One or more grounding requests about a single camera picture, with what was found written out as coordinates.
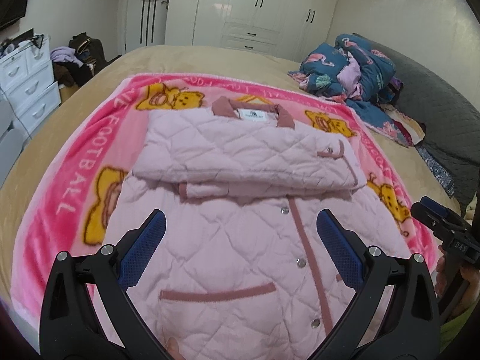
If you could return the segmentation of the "left hand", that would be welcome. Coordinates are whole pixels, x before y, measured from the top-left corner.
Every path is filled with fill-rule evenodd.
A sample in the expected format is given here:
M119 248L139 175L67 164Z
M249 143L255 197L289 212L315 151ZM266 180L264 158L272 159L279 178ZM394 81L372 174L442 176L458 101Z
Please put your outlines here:
M181 355L179 345L174 338L169 338L166 344L166 350L174 360L185 360L185 357Z

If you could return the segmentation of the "right hand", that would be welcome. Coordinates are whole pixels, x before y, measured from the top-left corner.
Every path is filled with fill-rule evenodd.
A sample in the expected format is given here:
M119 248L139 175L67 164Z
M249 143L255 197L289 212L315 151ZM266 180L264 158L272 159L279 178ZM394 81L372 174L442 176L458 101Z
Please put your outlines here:
M434 290L439 297L442 297L447 288L447 277L445 275L445 251L439 246L439 250L442 253L442 256L437 262L435 268L436 271L436 282ZM461 300L456 304L450 313L450 319L456 318L461 314L465 313L467 309L473 306L479 298L479 270L470 265L462 264L460 265L460 273L464 281L469 283L469 286L465 290Z

